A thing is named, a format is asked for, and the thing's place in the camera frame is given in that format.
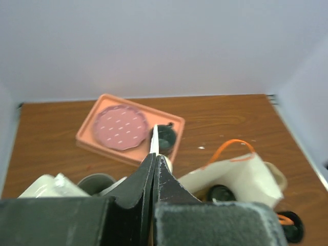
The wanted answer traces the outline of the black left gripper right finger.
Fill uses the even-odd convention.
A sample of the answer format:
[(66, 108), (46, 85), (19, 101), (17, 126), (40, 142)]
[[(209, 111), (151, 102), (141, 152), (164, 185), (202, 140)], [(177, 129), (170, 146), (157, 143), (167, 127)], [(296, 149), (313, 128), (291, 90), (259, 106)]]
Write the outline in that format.
[(257, 202), (201, 202), (158, 156), (153, 178), (154, 245), (287, 245), (276, 213)]

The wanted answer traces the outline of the black plastic cup lid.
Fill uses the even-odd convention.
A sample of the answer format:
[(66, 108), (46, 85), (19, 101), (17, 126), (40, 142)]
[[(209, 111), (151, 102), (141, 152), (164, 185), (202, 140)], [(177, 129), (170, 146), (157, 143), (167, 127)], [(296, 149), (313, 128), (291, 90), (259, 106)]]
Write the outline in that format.
[(217, 184), (208, 190), (207, 201), (236, 201), (236, 198), (228, 187)]

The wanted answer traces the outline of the cream paper gift bag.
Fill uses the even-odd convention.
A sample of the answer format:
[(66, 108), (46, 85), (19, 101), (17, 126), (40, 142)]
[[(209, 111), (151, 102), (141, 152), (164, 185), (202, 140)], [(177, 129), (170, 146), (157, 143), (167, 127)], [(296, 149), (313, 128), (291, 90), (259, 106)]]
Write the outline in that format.
[[(248, 154), (220, 160), (223, 151), (238, 143), (248, 148)], [(191, 194), (207, 201), (207, 192), (214, 185), (224, 185), (235, 195), (236, 201), (260, 202), (274, 208), (283, 200), (272, 173), (255, 149), (246, 141), (231, 139), (223, 143), (207, 164), (178, 180)]]

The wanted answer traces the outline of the white straw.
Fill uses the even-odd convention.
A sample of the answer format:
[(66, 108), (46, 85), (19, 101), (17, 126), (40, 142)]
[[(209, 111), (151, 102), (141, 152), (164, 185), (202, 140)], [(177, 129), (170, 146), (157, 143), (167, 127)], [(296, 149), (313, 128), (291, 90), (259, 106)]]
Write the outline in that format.
[(154, 125), (150, 142), (150, 153), (159, 155), (158, 125)]

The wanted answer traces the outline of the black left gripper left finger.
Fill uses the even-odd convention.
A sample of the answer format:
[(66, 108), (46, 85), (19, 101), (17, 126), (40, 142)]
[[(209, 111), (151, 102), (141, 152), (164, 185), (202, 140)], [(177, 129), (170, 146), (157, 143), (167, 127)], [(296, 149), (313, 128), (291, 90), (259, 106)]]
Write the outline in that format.
[(147, 245), (154, 153), (103, 197), (1, 201), (1, 245)]

